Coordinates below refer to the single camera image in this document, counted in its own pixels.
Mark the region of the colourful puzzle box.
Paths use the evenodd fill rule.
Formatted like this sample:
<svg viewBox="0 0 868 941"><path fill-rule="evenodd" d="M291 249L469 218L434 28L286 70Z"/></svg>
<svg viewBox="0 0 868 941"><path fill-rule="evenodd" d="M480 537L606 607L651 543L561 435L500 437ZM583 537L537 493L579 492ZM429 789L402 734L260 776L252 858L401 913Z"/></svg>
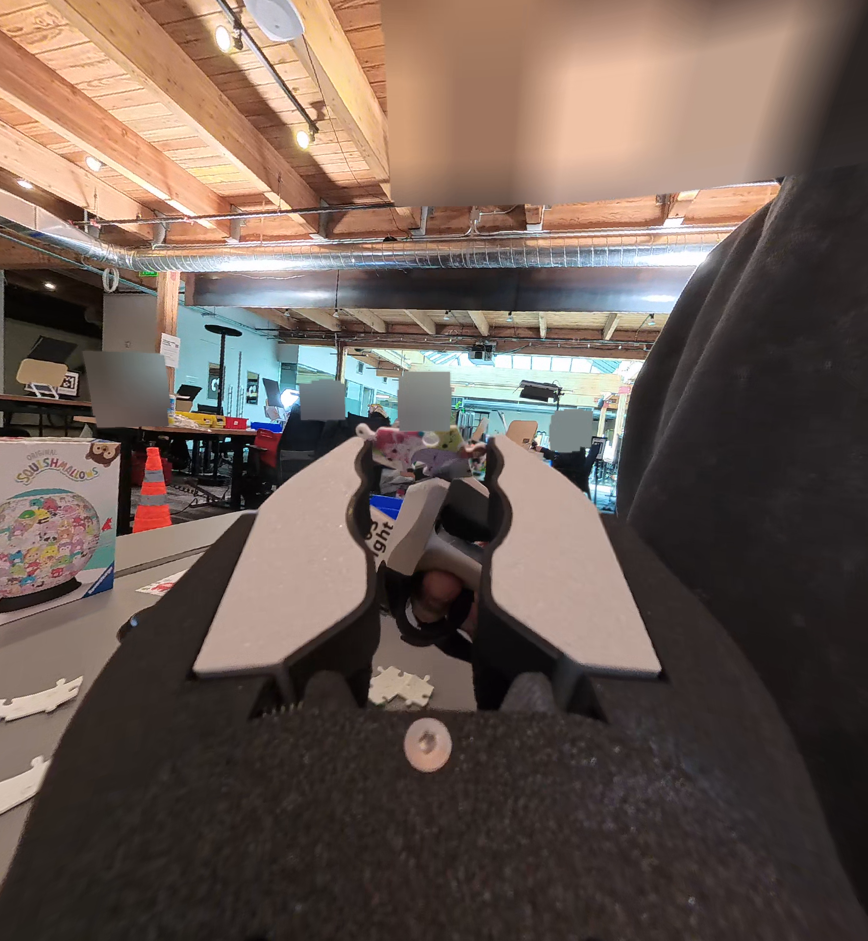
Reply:
<svg viewBox="0 0 868 941"><path fill-rule="evenodd" d="M0 626L113 587L121 445L0 437Z"/></svg>

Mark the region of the beige tag board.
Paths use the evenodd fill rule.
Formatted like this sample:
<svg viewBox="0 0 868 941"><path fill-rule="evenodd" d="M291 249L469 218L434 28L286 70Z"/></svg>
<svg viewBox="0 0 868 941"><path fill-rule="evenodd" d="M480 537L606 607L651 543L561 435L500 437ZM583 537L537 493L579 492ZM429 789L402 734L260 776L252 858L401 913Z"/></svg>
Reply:
<svg viewBox="0 0 868 941"><path fill-rule="evenodd" d="M73 370L67 364L42 359L24 359L15 381L25 393L43 399L76 401L84 364Z"/></svg>

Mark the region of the person's right hand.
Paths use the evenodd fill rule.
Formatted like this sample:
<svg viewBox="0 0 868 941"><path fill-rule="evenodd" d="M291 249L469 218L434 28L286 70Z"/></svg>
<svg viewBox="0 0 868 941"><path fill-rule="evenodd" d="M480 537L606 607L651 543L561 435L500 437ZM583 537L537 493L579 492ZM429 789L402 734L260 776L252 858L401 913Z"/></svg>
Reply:
<svg viewBox="0 0 868 941"><path fill-rule="evenodd" d="M411 609L418 624L431 624L450 614L465 585L447 571L428 570L421 574L411 594Z"/></svg>

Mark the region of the black track light rail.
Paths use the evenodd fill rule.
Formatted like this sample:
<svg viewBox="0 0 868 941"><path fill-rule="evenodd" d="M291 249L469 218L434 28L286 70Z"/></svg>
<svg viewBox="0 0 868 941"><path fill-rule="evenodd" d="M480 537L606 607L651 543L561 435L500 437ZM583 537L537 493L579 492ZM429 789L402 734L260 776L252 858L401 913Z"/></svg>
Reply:
<svg viewBox="0 0 868 941"><path fill-rule="evenodd" d="M217 39L216 44L219 45L219 48L223 52L230 51L237 53L250 50L254 54L258 63L266 70L273 82L276 83L287 100L292 104L295 111L298 112L300 119L306 124L307 129L305 131L299 129L295 132L295 139L299 149L309 149L318 134L316 122L310 117L304 105L285 83L274 64L268 59L257 41L254 40L250 32L244 27L239 11L229 6L227 1L217 1L216 4L228 20L228 31L230 34L227 46L222 45Z"/></svg>

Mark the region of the joined white puzzle strip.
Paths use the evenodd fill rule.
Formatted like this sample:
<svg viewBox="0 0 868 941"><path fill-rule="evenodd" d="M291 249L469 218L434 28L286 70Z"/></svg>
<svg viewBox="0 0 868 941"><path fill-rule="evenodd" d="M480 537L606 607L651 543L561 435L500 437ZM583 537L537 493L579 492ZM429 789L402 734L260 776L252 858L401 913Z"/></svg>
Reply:
<svg viewBox="0 0 868 941"><path fill-rule="evenodd" d="M37 756L27 770L0 781L0 816L36 796L50 765L51 759Z"/></svg>
<svg viewBox="0 0 868 941"><path fill-rule="evenodd" d="M0 699L0 723L11 723L59 710L78 696L84 676L72 680L60 678L54 686L36 693Z"/></svg>

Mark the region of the wooden work table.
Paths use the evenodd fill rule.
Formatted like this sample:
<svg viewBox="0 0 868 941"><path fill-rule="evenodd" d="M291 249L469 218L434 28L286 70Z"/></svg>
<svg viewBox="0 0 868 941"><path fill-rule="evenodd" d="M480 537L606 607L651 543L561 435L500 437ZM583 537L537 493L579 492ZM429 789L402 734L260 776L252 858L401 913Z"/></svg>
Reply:
<svg viewBox="0 0 868 941"><path fill-rule="evenodd" d="M176 425L161 425L158 427L116 427L99 429L94 417L76 415L75 421L90 425L92 433L109 441L118 441L121 447L120 483L119 483L119 512L122 517L130 516L132 496L131 460L135 443L149 443L162 439L193 442L212 442L218 450L232 451L231 474L229 477L228 500L217 500L224 503L232 511L241 511L245 508L242 494L242 483L246 462L246 450L254 447L256 431L251 429L235 428L189 428Z"/></svg>

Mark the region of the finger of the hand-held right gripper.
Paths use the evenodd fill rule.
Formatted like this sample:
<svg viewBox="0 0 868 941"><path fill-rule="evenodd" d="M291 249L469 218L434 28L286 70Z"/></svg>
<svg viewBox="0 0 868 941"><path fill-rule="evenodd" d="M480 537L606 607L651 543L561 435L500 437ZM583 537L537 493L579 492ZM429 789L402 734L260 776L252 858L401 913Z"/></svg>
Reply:
<svg viewBox="0 0 868 941"><path fill-rule="evenodd" d="M454 479L441 506L441 528L469 543L487 543L490 541L488 506L489 492L480 481Z"/></svg>
<svg viewBox="0 0 868 941"><path fill-rule="evenodd" d="M428 479L408 488L386 550L386 565L400 575L413 575L435 532L450 484Z"/></svg>

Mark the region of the orange traffic cone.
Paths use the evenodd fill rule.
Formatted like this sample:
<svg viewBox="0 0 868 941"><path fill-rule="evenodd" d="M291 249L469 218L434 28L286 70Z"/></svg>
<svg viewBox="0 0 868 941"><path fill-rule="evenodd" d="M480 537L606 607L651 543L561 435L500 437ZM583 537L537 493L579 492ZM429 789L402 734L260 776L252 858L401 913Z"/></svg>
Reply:
<svg viewBox="0 0 868 941"><path fill-rule="evenodd" d="M143 481L135 508L133 533L141 534L172 525L165 467L157 447L148 446Z"/></svg>

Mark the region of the round ceiling speaker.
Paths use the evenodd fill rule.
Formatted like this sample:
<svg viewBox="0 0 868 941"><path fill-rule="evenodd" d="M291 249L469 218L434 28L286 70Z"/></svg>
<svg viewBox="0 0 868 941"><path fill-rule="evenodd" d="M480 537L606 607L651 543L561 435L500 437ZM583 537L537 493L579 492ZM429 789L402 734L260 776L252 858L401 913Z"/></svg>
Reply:
<svg viewBox="0 0 868 941"><path fill-rule="evenodd" d="M263 34L271 41L292 42L305 34L305 26L293 1L247 0L245 6Z"/></svg>

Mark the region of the black round standing table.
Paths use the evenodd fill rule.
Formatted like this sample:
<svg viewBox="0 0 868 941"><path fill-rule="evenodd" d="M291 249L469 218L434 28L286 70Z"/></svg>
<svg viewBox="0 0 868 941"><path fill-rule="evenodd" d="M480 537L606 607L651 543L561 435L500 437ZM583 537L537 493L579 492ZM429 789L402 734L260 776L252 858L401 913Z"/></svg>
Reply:
<svg viewBox="0 0 868 941"><path fill-rule="evenodd" d="M218 417L224 415L224 399L226 386L226 349L228 340L238 338L242 331L229 325L206 323L205 330L218 340L218 359L208 366L207 395L215 400L214 414Z"/></svg>

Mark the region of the wooden post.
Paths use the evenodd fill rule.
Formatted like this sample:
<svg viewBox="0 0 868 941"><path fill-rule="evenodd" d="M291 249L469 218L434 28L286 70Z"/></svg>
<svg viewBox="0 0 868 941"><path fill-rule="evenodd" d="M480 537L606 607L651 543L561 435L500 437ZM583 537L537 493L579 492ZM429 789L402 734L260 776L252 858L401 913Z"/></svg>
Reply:
<svg viewBox="0 0 868 941"><path fill-rule="evenodd" d="M166 337L176 338L178 335L179 294L181 287L181 272L159 272L156 279L156 351L163 358L167 366L169 394L175 392L176 367L170 366L166 360L169 345L164 346Z"/></svg>

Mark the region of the silver ventilation duct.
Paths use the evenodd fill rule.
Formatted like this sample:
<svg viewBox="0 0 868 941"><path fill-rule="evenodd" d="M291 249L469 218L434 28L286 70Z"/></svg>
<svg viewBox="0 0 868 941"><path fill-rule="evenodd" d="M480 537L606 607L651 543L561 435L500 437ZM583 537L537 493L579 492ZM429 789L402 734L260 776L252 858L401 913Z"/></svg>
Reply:
<svg viewBox="0 0 868 941"><path fill-rule="evenodd" d="M126 249L93 242L87 261L137 273L191 274L451 269L662 268L700 265L732 229L407 241L280 242Z"/></svg>

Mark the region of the person's dark clothing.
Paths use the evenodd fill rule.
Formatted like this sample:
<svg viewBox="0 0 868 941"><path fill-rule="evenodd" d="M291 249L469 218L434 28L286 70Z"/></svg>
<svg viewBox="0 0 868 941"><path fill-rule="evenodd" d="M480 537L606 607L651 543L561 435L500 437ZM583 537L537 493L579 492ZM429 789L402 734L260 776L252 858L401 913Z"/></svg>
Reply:
<svg viewBox="0 0 868 941"><path fill-rule="evenodd" d="M645 362L617 512L775 698L868 914L868 2L813 165Z"/></svg>

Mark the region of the colourful puzzle piece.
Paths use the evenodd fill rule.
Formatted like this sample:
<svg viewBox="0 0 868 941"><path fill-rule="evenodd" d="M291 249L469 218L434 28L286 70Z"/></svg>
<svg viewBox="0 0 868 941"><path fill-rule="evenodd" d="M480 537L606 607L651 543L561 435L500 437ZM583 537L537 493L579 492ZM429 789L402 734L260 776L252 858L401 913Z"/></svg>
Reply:
<svg viewBox="0 0 868 941"><path fill-rule="evenodd" d="M465 441L456 426L445 432L408 432L396 427L372 430L365 422L356 434L372 445L372 458L400 473L453 480L470 476L471 464L486 456L483 441Z"/></svg>

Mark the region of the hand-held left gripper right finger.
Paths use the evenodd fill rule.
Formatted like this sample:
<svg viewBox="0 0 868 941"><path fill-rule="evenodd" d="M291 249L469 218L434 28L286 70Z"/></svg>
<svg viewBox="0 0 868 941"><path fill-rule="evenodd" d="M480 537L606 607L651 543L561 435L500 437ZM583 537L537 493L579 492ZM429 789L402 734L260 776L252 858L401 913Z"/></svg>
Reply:
<svg viewBox="0 0 868 941"><path fill-rule="evenodd" d="M556 704L592 712L592 679L656 680L662 665L599 512L505 436L489 442L476 655L496 686L540 674Z"/></svg>

